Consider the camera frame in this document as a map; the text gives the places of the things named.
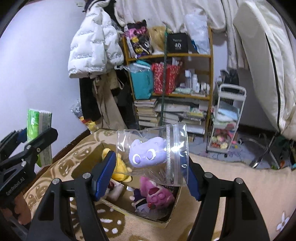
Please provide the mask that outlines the person's left hand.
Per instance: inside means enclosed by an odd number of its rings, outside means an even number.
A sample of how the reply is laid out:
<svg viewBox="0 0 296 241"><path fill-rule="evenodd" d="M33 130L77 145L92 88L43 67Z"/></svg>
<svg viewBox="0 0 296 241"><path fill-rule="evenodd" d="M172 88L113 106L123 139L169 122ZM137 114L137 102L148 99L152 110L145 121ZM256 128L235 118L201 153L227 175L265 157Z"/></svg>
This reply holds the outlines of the person's left hand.
<svg viewBox="0 0 296 241"><path fill-rule="evenodd" d="M1 212L4 215L6 220L9 220L12 216L13 213L10 209L2 209ZM16 198L15 198L15 208L14 208L15 214L18 215L18 223L20 225L27 225L31 221L31 212L30 209L27 205L27 202L25 201L23 194L20 193Z"/></svg>

